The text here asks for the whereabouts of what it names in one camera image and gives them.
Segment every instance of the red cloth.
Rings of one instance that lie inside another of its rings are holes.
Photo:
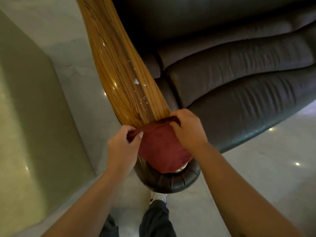
[[[179,119],[172,116],[127,134],[127,140],[131,142],[139,132],[144,132],[138,154],[160,173],[176,172],[192,159],[169,125],[172,121],[180,125]]]

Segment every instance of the hand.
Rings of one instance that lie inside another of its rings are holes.
[[[191,111],[188,109],[177,110],[172,112],[170,116],[176,116],[180,120],[181,127],[175,122],[171,122],[170,125],[180,143],[191,154],[195,152],[196,148],[201,147],[203,144],[208,144],[200,119]]]
[[[124,125],[118,133],[108,141],[107,172],[112,172],[118,177],[125,178],[131,172],[137,161],[138,149],[143,137],[143,132],[138,133],[129,143],[126,135],[134,127]]]

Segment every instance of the foot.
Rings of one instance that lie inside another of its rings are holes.
[[[164,203],[167,204],[167,194],[161,194],[152,191],[149,205],[155,200],[162,200]]]

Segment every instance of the leg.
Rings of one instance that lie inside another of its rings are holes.
[[[119,237],[119,228],[111,215],[107,217],[99,237]]]
[[[167,195],[152,192],[152,202],[139,227],[140,237],[176,237],[166,201]]]

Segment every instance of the wood grain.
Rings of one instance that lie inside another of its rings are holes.
[[[122,124],[169,116],[159,88],[130,41],[112,0],[77,0],[102,86]]]

